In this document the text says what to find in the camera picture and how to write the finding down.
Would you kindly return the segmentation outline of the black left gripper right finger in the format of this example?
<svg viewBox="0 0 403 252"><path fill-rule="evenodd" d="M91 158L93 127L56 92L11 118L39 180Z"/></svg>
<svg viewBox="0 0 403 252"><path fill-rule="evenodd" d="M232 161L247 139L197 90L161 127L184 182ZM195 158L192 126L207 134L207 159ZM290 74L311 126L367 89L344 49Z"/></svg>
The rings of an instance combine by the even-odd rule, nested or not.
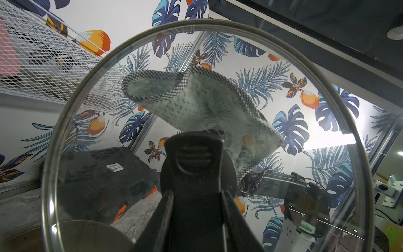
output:
<svg viewBox="0 0 403 252"><path fill-rule="evenodd" d="M220 201L226 252L264 252L230 192L221 191Z"/></svg>

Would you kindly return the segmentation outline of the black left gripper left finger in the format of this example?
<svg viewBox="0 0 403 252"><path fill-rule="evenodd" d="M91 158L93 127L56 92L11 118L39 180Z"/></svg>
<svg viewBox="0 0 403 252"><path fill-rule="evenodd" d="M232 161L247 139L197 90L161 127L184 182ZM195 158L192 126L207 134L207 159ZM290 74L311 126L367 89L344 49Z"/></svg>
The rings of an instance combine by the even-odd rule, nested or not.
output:
<svg viewBox="0 0 403 252"><path fill-rule="evenodd" d="M164 252L174 209L174 192L167 190L130 252Z"/></svg>

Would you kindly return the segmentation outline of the glass pot lid black knob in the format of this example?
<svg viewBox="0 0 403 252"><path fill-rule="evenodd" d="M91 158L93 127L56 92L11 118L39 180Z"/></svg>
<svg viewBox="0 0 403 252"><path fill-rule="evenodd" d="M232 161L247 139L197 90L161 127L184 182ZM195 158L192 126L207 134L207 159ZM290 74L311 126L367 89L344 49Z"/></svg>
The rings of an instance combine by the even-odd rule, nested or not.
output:
<svg viewBox="0 0 403 252"><path fill-rule="evenodd" d="M359 236L353 247L355 252L370 252L374 242L374 199L371 189L371 172L366 149L361 141L348 106L341 93L306 57L275 36L247 25L222 20L179 21L158 26L140 33L103 58L83 79L68 100L55 127L44 165L42 186L43 236L48 252L64 251L60 222L45 220L43 206L44 183L51 173L51 160L61 155L67 130L78 108L91 89L123 56L158 38L187 32L229 32L255 41L260 46L272 47L300 70L317 87L322 98L344 134L354 137L347 145L355 178L356 210L362 211L357 218ZM166 170L173 175L174 209L166 239L165 251L191 242L202 243L225 250L224 220L221 214L222 157L224 141L218 135L204 131L182 132L166 142L168 160Z"/></svg>

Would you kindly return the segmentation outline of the green waffle cloth checkered trim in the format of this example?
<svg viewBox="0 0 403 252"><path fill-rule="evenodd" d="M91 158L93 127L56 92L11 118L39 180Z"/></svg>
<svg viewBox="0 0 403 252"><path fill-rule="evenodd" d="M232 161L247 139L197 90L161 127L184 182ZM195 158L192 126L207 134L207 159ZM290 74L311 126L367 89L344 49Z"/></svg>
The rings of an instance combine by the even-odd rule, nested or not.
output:
<svg viewBox="0 0 403 252"><path fill-rule="evenodd" d="M181 132L218 134L238 179L283 143L281 134L245 91L207 68L141 70L127 75L121 89L126 97Z"/></svg>

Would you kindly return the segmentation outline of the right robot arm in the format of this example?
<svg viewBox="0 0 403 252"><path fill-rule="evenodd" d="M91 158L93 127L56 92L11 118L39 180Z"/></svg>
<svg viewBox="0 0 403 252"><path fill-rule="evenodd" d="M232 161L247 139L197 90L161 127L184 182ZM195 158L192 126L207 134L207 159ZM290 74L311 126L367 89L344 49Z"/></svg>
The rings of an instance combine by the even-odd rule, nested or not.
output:
<svg viewBox="0 0 403 252"><path fill-rule="evenodd" d="M275 214L262 233L267 252L310 252L330 226L330 197L322 186L297 173L251 170L239 185L259 211L262 204Z"/></svg>

